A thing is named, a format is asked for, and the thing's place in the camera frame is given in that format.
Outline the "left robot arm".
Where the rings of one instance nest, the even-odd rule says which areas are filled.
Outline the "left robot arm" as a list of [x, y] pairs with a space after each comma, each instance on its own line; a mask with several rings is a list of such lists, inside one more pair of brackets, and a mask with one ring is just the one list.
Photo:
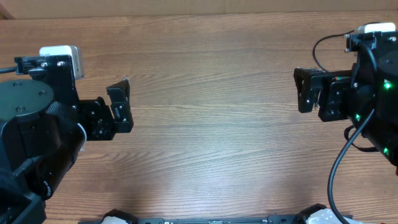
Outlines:
[[17, 79], [1, 83], [1, 222], [42, 223], [46, 201], [85, 143], [131, 132], [130, 85], [107, 87], [107, 105], [79, 99], [69, 55], [15, 63]]

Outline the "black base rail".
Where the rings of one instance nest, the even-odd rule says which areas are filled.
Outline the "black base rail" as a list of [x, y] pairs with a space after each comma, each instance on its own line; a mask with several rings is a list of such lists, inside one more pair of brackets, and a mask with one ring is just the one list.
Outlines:
[[[80, 221], [78, 224], [102, 224], [102, 223], [133, 223], [130, 221], [124, 221], [120, 218], [110, 217], [104, 218], [105, 221]], [[301, 223], [295, 218], [295, 215], [269, 215], [263, 218], [219, 218], [219, 219], [178, 219], [178, 220], [164, 220], [162, 218], [141, 218], [135, 223], [137, 224], [293, 224]], [[341, 223], [332, 214], [326, 214], [319, 217], [311, 216], [307, 221], [303, 223], [314, 223], [314, 224], [335, 224]]]

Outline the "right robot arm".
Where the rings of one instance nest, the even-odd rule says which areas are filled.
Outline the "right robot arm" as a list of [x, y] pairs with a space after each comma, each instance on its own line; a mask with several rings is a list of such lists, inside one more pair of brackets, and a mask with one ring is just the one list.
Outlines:
[[397, 31], [349, 32], [346, 51], [355, 52], [351, 70], [324, 68], [294, 70], [298, 110], [309, 113], [318, 107], [323, 122], [348, 119], [346, 143], [335, 159], [327, 186], [331, 211], [339, 223], [347, 223], [333, 198], [333, 183], [340, 162], [358, 136], [372, 146], [363, 152], [380, 152], [397, 165]]

